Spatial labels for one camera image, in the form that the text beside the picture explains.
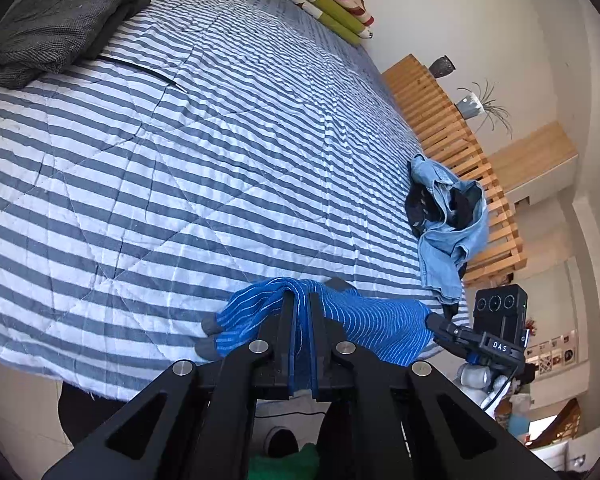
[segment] wooden shelf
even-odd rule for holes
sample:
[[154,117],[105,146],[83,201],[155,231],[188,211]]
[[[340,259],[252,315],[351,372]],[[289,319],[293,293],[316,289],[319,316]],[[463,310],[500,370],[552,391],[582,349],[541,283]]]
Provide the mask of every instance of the wooden shelf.
[[490,286],[526,266],[522,239],[492,163],[456,106],[425,66],[407,56],[382,74],[424,154],[485,190],[489,245],[467,265],[464,284]]
[[543,126],[489,157],[504,192],[509,192],[578,156],[560,123]]

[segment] striped bedspread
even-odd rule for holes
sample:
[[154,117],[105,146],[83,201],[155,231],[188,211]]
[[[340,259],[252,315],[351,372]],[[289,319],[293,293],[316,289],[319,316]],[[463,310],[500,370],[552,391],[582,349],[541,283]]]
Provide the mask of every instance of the striped bedspread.
[[289,1],[153,0],[101,59],[0,88],[0,361],[129,399],[259,280],[437,309],[419,150],[366,53]]

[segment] bed frame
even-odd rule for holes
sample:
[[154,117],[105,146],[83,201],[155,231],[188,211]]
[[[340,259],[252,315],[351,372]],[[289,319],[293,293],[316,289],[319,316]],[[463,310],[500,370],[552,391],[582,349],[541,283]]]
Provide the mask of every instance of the bed frame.
[[466,286],[499,285],[526,266],[522,238],[498,177],[471,128],[429,70],[413,55],[382,74],[404,120],[417,134],[424,154],[463,180],[475,179],[485,190],[489,210],[489,245],[471,260]]

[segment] air plant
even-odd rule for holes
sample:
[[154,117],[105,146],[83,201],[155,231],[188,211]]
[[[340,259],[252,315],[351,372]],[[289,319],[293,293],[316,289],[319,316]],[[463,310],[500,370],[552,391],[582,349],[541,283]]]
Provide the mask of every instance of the air plant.
[[[488,79],[485,79],[485,88],[484,92],[482,91],[482,87],[476,83],[472,82],[473,85],[478,87],[478,99],[480,100],[480,104],[482,104],[482,108],[487,116],[484,118],[480,126],[478,126],[478,130],[482,127],[482,125],[486,122],[486,120],[491,121],[491,131],[495,130],[496,122],[500,121],[503,126],[507,130],[507,135],[513,139],[513,128],[509,123],[509,112],[506,108],[494,104],[496,99],[491,98],[491,94],[493,93],[493,89],[495,88],[494,84],[490,84]],[[472,93],[468,88],[464,88],[463,86],[459,87],[458,90],[466,90],[469,93]]]

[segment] wooden furniture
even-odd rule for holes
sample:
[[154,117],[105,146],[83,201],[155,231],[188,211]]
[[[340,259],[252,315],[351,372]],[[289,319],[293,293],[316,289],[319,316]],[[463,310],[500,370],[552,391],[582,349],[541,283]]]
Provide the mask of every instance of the wooden furniture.
[[578,433],[578,427],[580,425],[580,405],[576,399],[571,399],[567,402],[566,406],[560,410],[558,416],[555,417],[554,421],[549,424],[540,435],[531,442],[528,442],[526,446],[529,449],[538,449],[539,447],[550,446],[560,442],[561,440],[567,440],[568,438],[574,438]]
[[490,155],[507,198],[533,204],[570,186],[578,152],[560,123],[554,121]]
[[422,144],[424,154],[444,164],[459,178],[484,187],[489,210],[489,245],[471,260],[467,286],[499,283],[525,267],[522,239],[504,190],[478,140],[456,106],[425,66],[407,56],[382,74],[404,120]]

